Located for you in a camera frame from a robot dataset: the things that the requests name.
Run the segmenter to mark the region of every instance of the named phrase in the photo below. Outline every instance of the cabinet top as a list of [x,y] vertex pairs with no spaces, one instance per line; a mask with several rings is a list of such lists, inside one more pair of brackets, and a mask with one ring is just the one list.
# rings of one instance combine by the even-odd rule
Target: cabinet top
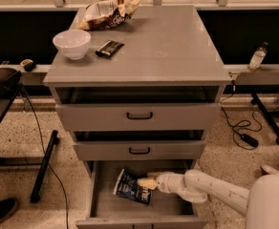
[[[71,26],[82,20],[79,9]],[[90,31],[91,46],[80,60],[58,53],[44,84],[90,85],[223,85],[224,64],[193,6],[139,7],[132,19],[115,28]],[[95,51],[107,40],[124,46],[111,58]]]

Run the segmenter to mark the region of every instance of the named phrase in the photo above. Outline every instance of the concrete floor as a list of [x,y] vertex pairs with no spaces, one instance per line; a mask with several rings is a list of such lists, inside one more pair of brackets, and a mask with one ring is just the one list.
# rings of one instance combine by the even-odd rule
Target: concrete floor
[[[236,107],[228,104],[227,113],[231,123],[248,119],[253,128],[258,125],[252,120],[252,112],[257,110],[250,104]],[[62,128],[53,108],[36,108],[47,147],[52,130],[58,130],[59,144],[54,149],[51,165],[64,184],[69,204],[69,227],[76,229],[75,222],[86,217],[88,186],[90,180],[86,169],[76,156],[71,145],[71,138]],[[232,131],[226,124],[222,112],[207,135],[207,145],[196,169],[201,169],[211,176],[236,185],[250,188],[258,178],[260,166],[268,164],[279,167],[279,146],[276,135],[264,118],[255,116],[263,125],[259,133],[251,135],[259,140],[255,150],[244,150],[234,144]],[[0,124],[0,156],[41,156],[42,148],[38,129],[32,112],[22,113],[16,106],[8,112]],[[19,208],[10,219],[0,224],[0,228],[54,229],[66,228],[65,199],[62,188],[54,174],[49,170],[40,192],[41,200],[30,203],[30,195],[35,182],[37,168],[0,168],[0,200],[15,197]],[[242,229],[245,218],[234,212],[216,198],[209,198],[205,204],[196,206],[201,218],[207,220],[204,229]]]

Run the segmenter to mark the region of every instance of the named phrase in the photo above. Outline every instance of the clear bottle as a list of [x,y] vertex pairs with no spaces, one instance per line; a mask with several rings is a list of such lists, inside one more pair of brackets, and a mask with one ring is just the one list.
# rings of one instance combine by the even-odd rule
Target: clear bottle
[[260,68],[261,63],[263,62],[268,52],[268,46],[269,46],[268,42],[263,42],[262,45],[256,49],[254,55],[251,58],[249,65],[247,66],[247,68],[250,71],[253,72],[256,71],[258,68]]

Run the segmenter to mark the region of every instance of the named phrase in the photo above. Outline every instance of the gray cabinet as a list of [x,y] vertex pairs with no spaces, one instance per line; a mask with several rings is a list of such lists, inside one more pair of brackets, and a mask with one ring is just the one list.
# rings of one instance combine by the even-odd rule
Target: gray cabinet
[[[148,206],[113,195],[121,169],[183,174],[204,150],[229,76],[196,9],[139,7],[132,20],[91,35],[83,59],[58,54],[44,80],[91,179],[77,227],[203,228],[195,206],[177,195],[154,191]],[[108,39],[124,46],[98,58]]]

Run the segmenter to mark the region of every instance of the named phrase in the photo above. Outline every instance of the black shoe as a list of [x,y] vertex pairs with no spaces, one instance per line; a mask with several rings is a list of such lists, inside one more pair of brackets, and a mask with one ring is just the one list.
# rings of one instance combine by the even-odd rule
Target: black shoe
[[8,198],[0,201],[0,222],[11,216],[17,208],[17,200]]

